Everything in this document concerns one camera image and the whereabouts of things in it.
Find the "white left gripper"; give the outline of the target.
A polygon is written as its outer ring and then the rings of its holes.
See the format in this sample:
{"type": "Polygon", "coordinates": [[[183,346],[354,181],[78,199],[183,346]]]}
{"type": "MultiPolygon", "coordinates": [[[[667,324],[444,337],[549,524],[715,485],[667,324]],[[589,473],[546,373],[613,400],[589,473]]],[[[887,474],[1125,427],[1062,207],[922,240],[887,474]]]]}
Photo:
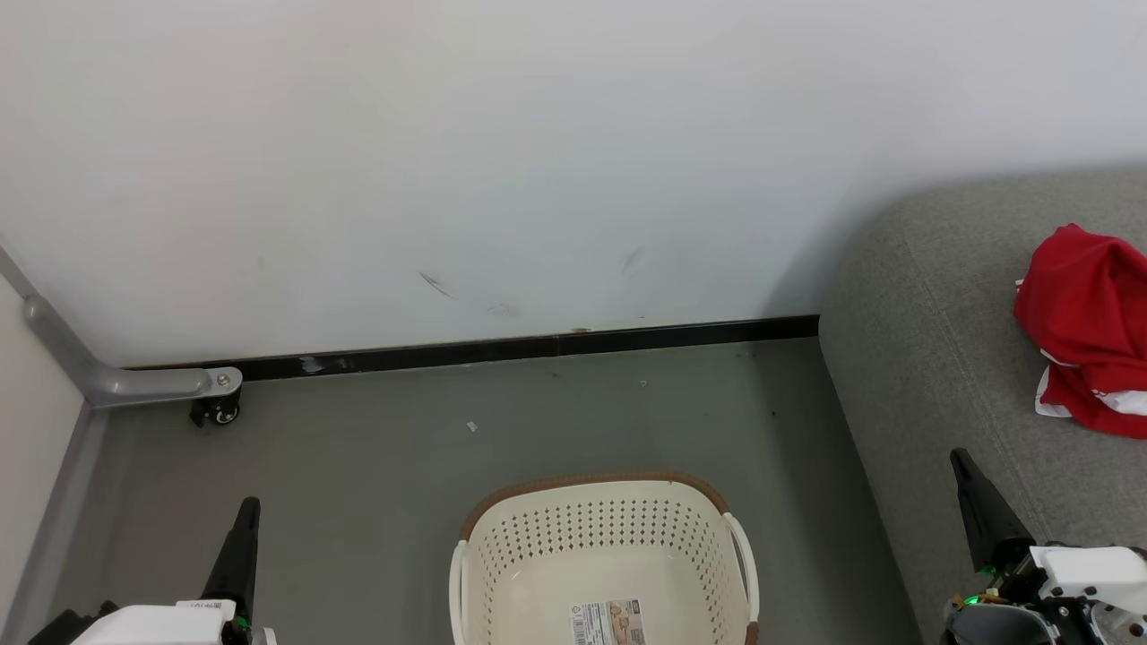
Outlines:
{"type": "Polygon", "coordinates": [[[255,575],[262,502],[247,497],[237,510],[201,599],[233,603],[135,605],[99,617],[75,644],[275,644],[270,628],[253,628],[255,575]]]}

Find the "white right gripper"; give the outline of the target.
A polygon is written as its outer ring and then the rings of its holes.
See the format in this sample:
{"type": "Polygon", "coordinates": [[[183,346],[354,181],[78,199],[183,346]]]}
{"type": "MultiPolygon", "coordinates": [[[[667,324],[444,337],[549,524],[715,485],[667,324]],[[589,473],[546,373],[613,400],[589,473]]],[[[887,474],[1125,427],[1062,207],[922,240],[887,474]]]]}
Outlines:
{"type": "Polygon", "coordinates": [[[1001,576],[1031,555],[1046,580],[1041,598],[1082,598],[1128,614],[1146,613],[1146,561],[1132,547],[1035,546],[998,487],[963,448],[949,452],[972,569],[1001,576]]]}

